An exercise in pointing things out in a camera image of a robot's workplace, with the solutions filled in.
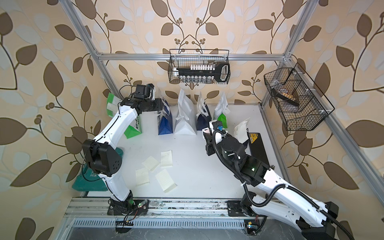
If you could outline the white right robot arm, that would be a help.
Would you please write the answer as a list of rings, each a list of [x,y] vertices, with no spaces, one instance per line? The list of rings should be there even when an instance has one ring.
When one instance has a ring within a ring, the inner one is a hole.
[[[203,130],[207,154],[220,162],[245,190],[241,210],[245,215],[271,217],[296,230],[307,240],[333,240],[339,208],[317,201],[279,176],[269,165],[245,152],[245,147],[226,131]]]

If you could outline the large green white bag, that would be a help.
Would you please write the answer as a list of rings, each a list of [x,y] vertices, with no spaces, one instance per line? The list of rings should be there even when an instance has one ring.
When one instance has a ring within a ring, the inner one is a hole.
[[[113,133],[113,140],[118,141],[123,135],[129,139],[142,133],[140,117],[134,109],[129,106],[122,106],[122,100],[109,93],[107,99],[107,115],[112,118],[112,129],[108,134]]]

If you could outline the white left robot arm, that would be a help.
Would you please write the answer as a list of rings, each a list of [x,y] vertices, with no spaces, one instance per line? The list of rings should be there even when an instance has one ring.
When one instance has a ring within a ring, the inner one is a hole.
[[[126,129],[143,112],[157,112],[163,108],[162,99],[156,98],[153,84],[137,85],[127,98],[114,105],[116,114],[93,139],[83,142],[84,161],[104,181],[115,201],[125,202],[131,190],[120,172],[122,157],[116,151]]]

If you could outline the small blue paper bag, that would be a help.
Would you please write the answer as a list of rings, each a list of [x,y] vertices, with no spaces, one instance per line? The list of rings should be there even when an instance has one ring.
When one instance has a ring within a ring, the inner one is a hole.
[[[158,111],[158,135],[167,135],[173,133],[173,116],[170,105],[162,97],[163,108]]]

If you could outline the navy blue paper bag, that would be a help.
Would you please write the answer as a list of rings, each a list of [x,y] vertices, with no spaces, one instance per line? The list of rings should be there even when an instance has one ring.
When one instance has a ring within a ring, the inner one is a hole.
[[[245,149],[248,148],[249,142],[250,142],[250,140],[246,140],[246,141],[243,143],[243,146],[244,146]]]

